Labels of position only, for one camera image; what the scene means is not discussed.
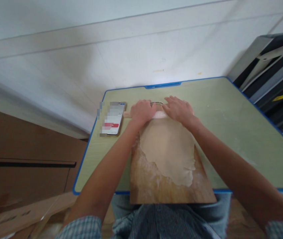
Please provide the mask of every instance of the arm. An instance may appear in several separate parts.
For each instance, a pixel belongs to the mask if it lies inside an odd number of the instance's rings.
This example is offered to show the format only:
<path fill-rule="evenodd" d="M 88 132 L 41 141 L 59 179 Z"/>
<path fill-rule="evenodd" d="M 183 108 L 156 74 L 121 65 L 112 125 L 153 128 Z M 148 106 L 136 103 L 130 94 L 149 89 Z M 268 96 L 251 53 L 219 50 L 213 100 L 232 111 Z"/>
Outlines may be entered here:
<path fill-rule="evenodd" d="M 150 101 L 146 100 L 131 107 L 131 121 L 86 182 L 64 226 L 88 215 L 99 217 L 103 223 L 136 135 L 155 112 L 156 105 L 151 107 Z"/>
<path fill-rule="evenodd" d="M 166 113 L 195 137 L 219 176 L 262 230 L 269 221 L 283 221 L 283 196 L 254 167 L 221 142 L 194 116 L 188 102 L 165 98 Z"/>

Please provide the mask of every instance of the light green tabletop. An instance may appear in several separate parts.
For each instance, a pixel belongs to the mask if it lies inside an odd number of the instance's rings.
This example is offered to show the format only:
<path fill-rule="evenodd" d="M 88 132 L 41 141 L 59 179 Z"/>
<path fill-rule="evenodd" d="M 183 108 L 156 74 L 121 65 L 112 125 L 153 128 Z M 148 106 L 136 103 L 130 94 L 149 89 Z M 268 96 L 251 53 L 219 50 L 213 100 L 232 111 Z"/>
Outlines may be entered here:
<path fill-rule="evenodd" d="M 166 102 L 176 96 L 188 101 L 201 122 L 220 140 L 254 166 L 275 187 L 283 189 L 283 136 L 225 77 L 185 81 L 177 86 L 146 89 L 135 87 L 107 91 L 103 102 L 127 102 L 126 110 L 140 99 Z M 130 119 L 123 119 L 123 132 Z M 98 163 L 118 137 L 100 137 L 101 118 L 86 149 L 74 193 L 78 194 Z M 206 173 L 214 190 L 227 189 L 199 148 Z M 130 158 L 117 187 L 117 192 L 130 189 Z"/>

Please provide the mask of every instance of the rolled dough sheet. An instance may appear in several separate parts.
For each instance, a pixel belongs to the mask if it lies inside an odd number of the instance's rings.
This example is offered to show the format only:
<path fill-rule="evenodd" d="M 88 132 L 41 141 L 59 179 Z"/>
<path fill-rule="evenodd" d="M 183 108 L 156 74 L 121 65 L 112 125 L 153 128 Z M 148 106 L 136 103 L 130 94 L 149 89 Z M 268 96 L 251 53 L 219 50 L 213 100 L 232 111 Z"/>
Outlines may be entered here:
<path fill-rule="evenodd" d="M 172 119 L 152 119 L 140 132 L 141 150 L 176 185 L 191 186 L 195 170 L 193 135 Z"/>

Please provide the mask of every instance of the wooden cutting board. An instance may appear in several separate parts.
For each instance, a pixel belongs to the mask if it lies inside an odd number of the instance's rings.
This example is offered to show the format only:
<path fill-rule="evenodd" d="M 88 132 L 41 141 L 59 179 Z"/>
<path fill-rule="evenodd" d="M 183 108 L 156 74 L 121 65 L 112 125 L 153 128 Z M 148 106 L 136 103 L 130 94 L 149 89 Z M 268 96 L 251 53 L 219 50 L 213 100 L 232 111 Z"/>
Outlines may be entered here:
<path fill-rule="evenodd" d="M 178 186 L 163 176 L 154 162 L 148 162 L 140 148 L 140 135 L 132 147 L 131 204 L 148 203 L 213 203 L 216 197 L 195 147 L 195 168 L 191 186 Z"/>

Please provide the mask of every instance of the brown cabinet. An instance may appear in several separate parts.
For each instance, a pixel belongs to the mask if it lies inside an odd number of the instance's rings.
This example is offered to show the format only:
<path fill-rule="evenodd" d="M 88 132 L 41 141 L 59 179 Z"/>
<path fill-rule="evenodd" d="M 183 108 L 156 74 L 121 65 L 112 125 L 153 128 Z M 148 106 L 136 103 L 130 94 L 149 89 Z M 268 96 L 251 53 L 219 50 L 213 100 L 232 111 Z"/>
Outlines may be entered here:
<path fill-rule="evenodd" d="M 71 191 L 86 144 L 0 112 L 0 212 Z"/>

